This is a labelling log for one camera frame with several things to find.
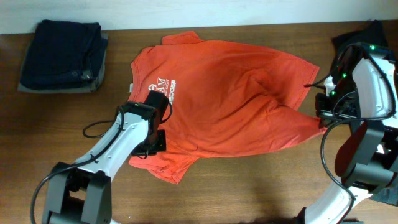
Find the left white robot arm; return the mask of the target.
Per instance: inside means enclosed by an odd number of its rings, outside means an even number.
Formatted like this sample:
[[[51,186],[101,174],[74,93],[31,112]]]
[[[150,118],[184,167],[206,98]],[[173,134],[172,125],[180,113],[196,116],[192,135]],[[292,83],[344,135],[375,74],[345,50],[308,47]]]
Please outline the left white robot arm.
[[[145,159],[166,149],[159,125],[172,110],[168,100],[128,102],[118,106],[109,129],[72,164],[59,162],[37,186],[48,185],[42,223],[114,223],[111,184],[129,156]]]

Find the red polo shirt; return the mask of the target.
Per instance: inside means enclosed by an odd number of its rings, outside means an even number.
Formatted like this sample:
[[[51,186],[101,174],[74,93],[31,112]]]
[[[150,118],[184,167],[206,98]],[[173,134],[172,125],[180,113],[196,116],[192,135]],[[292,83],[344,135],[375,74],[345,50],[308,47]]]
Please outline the red polo shirt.
[[[184,32],[144,48],[131,68],[131,101],[154,90],[172,105],[166,150],[129,163],[166,182],[178,184],[201,158],[279,151],[323,132],[299,111],[319,68],[292,54]]]

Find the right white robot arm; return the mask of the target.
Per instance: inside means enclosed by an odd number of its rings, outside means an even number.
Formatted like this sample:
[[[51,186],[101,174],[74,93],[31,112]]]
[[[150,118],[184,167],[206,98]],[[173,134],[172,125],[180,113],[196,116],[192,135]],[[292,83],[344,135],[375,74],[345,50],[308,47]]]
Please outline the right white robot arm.
[[[321,162],[330,186],[295,223],[347,223],[349,212],[380,191],[397,186],[397,66],[392,50],[358,42],[343,49],[329,75],[315,87]],[[333,129],[348,125],[350,136],[336,154],[332,172],[325,143]]]

